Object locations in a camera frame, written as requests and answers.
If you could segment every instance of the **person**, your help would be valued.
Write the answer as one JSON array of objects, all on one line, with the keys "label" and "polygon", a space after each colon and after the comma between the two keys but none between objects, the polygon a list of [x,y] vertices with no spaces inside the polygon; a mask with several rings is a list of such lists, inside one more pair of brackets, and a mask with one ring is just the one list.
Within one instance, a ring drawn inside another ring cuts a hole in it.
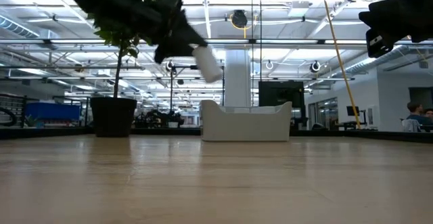
[{"label": "person", "polygon": [[433,120],[431,120],[427,116],[422,116],[424,109],[422,108],[421,104],[409,102],[407,104],[407,109],[409,109],[411,114],[406,119],[417,120],[421,125],[424,125],[424,126],[432,126],[433,125]]},{"label": "person", "polygon": [[433,121],[433,109],[426,109],[424,114]]}]

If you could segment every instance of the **black monitor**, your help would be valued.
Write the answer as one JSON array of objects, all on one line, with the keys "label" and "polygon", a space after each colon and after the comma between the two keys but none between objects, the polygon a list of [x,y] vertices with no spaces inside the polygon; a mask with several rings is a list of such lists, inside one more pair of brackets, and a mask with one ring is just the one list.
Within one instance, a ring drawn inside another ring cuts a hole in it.
[{"label": "black monitor", "polygon": [[258,106],[279,106],[292,102],[293,108],[304,108],[304,83],[295,81],[258,82]]},{"label": "black monitor", "polygon": [[[355,109],[357,110],[357,115],[359,116],[359,107],[355,106]],[[352,106],[347,106],[347,116],[355,116]]]}]

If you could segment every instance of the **white container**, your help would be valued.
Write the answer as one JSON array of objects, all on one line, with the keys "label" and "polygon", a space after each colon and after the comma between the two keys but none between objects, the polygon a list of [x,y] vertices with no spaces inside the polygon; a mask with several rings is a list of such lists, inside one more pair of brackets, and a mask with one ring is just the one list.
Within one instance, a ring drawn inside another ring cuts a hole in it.
[{"label": "white container", "polygon": [[196,58],[197,66],[206,83],[213,83],[222,79],[223,71],[212,55],[211,48],[197,47],[193,50],[192,55]]},{"label": "white container", "polygon": [[179,125],[178,122],[168,122],[168,127],[170,129],[177,129],[177,126]]}]

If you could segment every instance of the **exposed ductwork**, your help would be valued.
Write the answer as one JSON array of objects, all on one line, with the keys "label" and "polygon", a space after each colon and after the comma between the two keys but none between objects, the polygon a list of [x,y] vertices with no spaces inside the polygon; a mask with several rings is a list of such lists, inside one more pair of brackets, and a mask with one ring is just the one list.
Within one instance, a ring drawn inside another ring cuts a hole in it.
[{"label": "exposed ductwork", "polygon": [[0,11],[0,28],[4,28],[26,39],[58,39],[59,36],[52,30],[35,28],[23,25],[18,18]]},{"label": "exposed ductwork", "polygon": [[387,53],[386,55],[383,55],[382,57],[377,58],[372,62],[368,62],[368,63],[361,62],[355,64],[354,66],[350,66],[346,69],[346,72],[351,74],[358,74],[360,72],[365,72],[371,68],[375,68],[386,62],[400,58],[402,55],[407,55],[409,54],[410,51],[411,50],[406,45],[401,45],[399,47],[394,48],[390,53]]},{"label": "exposed ductwork", "polygon": [[37,39],[40,35],[37,32],[31,31],[30,29],[24,27],[12,19],[6,18],[0,14],[0,28],[4,28],[10,32],[13,32],[21,37],[29,39]]}]

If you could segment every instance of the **yellow cable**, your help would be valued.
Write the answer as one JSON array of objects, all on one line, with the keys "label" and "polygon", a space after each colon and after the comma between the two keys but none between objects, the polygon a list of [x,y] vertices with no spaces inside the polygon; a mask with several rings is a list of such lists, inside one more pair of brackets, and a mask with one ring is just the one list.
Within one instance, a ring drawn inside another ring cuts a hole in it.
[{"label": "yellow cable", "polygon": [[346,83],[346,88],[347,88],[347,92],[349,94],[350,103],[352,104],[353,111],[355,112],[355,119],[357,120],[358,129],[361,129],[361,123],[359,122],[359,117],[358,117],[358,114],[356,113],[357,110],[356,110],[356,106],[355,106],[355,101],[354,101],[353,96],[352,96],[352,91],[350,90],[349,82],[347,81],[346,71],[344,71],[344,68],[343,68],[343,61],[341,60],[340,50],[338,49],[337,38],[336,38],[336,34],[334,32],[334,27],[332,26],[331,15],[329,14],[329,9],[328,9],[326,0],[323,0],[323,1],[325,2],[326,15],[327,15],[327,19],[329,21],[329,27],[331,28],[332,39],[334,40],[334,45],[336,47],[338,63],[340,64],[341,73],[343,74],[344,82]]},{"label": "yellow cable", "polygon": [[233,27],[234,28],[236,28],[236,29],[240,29],[240,30],[248,30],[248,29],[250,29],[251,27],[253,27],[254,26],[254,23],[257,21],[257,15],[254,15],[254,22],[251,24],[251,26],[249,26],[249,27],[245,27],[245,28],[238,28],[238,27],[236,27],[235,26],[235,24],[233,23],[233,20],[231,19],[233,17],[233,14],[231,14],[230,15],[230,23],[231,23],[231,25],[233,25]]}]

